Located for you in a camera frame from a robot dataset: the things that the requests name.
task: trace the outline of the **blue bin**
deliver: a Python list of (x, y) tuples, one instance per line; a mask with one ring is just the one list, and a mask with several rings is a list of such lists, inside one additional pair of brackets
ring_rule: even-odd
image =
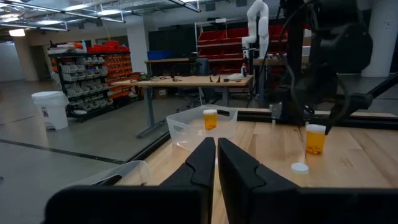
[(147, 52), (148, 60), (162, 60), (172, 57), (172, 52), (168, 50), (152, 50)]

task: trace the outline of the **desk leg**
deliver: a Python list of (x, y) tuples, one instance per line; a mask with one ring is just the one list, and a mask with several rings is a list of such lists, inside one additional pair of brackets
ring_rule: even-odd
[(266, 70), (267, 67), (264, 67), (264, 69), (262, 69), (262, 72), (260, 74), (259, 77), (259, 83), (258, 83), (258, 87), (259, 87), (259, 108), (265, 108), (265, 101), (264, 101), (264, 83), (265, 83), (265, 77), (266, 77)]
[(229, 89), (228, 86), (223, 88), (223, 106), (229, 106)]
[(161, 124), (164, 124), (164, 120), (155, 123), (154, 119), (154, 108), (152, 105), (152, 88), (144, 87), (144, 103), (145, 112), (147, 114), (147, 128), (136, 134), (137, 138), (141, 138), (151, 131), (158, 128)]

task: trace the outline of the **wooden tabletop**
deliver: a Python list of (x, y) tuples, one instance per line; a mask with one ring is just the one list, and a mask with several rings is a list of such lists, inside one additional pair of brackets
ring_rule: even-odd
[[(221, 82), (217, 83), (218, 77), (221, 77)], [(211, 76), (213, 82), (210, 82), (210, 76), (190, 76), (190, 77), (175, 77), (179, 81), (174, 82), (171, 77), (166, 77), (164, 80), (156, 79), (151, 81), (141, 81), (141, 82), (133, 82), (131, 83), (129, 80), (114, 82), (112, 85), (123, 85), (123, 86), (246, 86), (250, 79), (253, 78), (253, 75), (247, 75), (247, 77), (243, 78), (240, 82), (235, 82), (230, 80), (229, 82), (224, 82), (224, 78), (227, 78), (227, 75), (217, 75)]]
[[(310, 57), (308, 57), (308, 56), (302, 57), (302, 64), (304, 64), (304, 65), (308, 64), (309, 58)], [(263, 59), (254, 59), (253, 65), (260, 66), (260, 65), (262, 65), (262, 61), (263, 61)], [(279, 60), (276, 56), (273, 56), (273, 57), (267, 58), (266, 65), (283, 65), (283, 62), (281, 60)]]
[[(322, 155), (305, 153), (305, 135), (305, 128), (296, 126), (238, 121), (236, 135), (230, 140), (294, 182), (291, 164), (306, 163), (310, 173), (304, 185), (296, 182), (301, 186), (398, 187), (398, 131), (334, 127), (326, 137)], [(160, 146), (146, 159), (152, 174), (148, 185), (162, 183), (189, 155), (171, 140)], [(217, 166), (212, 219), (212, 223), (228, 223)]]
[(145, 63), (166, 63), (166, 62), (190, 62), (193, 58), (170, 58), (170, 59), (160, 59), (160, 60), (146, 60)]

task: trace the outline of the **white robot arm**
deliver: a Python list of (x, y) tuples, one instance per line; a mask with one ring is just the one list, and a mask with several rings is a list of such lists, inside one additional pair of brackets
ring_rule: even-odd
[(242, 38), (243, 57), (249, 58), (249, 46), (257, 40), (256, 18), (257, 13), (260, 12), (259, 20), (259, 36), (260, 36), (260, 56), (264, 58), (268, 48), (268, 6), (262, 0), (255, 0), (253, 5), (248, 10), (248, 28), (249, 36)]

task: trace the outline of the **white column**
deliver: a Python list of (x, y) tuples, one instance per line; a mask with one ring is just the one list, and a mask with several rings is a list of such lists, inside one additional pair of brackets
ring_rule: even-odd
[(36, 68), (33, 62), (32, 54), (30, 53), (30, 45), (25, 37), (14, 37), (15, 48), (18, 53), (18, 58), (21, 63), (22, 71), (26, 81), (37, 81)]
[(373, 52), (362, 76), (388, 77), (398, 33), (398, 0), (373, 1), (369, 33)]
[(127, 24), (127, 38), (129, 41), (129, 48), (131, 53), (131, 65), (134, 72), (147, 72), (147, 67), (144, 61), (147, 57), (147, 39), (146, 28), (142, 17), (139, 21)]

